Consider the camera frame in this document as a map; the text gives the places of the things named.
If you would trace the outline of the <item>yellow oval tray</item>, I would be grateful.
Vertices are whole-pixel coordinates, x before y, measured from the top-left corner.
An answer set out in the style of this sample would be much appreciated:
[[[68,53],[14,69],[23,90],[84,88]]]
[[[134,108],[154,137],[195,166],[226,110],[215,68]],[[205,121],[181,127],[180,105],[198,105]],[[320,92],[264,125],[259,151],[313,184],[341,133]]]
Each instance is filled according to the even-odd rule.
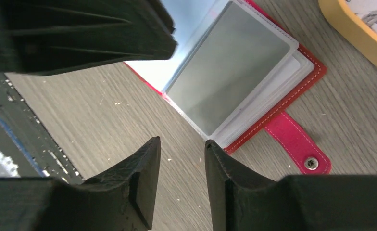
[[[345,0],[320,0],[318,4],[328,23],[377,67],[377,33],[353,13]]]

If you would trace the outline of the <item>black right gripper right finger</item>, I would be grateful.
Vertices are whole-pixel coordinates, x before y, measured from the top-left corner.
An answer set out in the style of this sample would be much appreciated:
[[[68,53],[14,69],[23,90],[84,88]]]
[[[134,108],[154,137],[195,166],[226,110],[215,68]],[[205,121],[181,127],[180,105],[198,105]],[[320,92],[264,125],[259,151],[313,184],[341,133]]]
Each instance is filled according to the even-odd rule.
[[[215,141],[204,160],[215,231],[377,231],[377,175],[271,180]]]

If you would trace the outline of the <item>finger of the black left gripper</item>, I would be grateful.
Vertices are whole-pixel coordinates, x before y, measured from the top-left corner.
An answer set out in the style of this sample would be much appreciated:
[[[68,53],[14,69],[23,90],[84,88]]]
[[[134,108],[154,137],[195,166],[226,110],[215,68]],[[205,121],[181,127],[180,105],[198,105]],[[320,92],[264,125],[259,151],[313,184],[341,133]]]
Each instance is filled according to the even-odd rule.
[[[0,72],[50,76],[167,60],[174,29],[158,0],[0,0]]]

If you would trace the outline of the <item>black card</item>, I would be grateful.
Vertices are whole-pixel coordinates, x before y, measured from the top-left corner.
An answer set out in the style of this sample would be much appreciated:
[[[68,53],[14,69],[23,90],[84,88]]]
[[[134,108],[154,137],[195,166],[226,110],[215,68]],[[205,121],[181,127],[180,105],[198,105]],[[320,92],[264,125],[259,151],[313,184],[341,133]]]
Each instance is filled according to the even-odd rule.
[[[205,135],[220,131],[298,42],[242,0],[227,3],[166,94]]]

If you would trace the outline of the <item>red card holder wallet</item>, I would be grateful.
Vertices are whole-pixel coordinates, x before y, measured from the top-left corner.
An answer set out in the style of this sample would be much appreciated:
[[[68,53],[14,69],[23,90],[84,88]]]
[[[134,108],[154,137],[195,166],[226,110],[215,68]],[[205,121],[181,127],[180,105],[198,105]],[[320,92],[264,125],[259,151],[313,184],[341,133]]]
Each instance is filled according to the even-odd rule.
[[[303,174],[331,161],[286,108],[327,69],[251,0],[165,0],[176,23],[168,60],[126,65],[205,140],[234,153],[266,130]]]

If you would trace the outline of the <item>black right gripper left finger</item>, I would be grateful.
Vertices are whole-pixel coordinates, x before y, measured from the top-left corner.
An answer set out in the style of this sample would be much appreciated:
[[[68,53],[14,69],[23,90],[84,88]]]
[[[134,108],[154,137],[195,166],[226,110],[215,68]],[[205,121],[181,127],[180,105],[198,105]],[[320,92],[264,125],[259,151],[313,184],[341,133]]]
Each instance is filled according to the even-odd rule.
[[[0,178],[0,231],[152,229],[161,140],[82,184],[53,177]]]

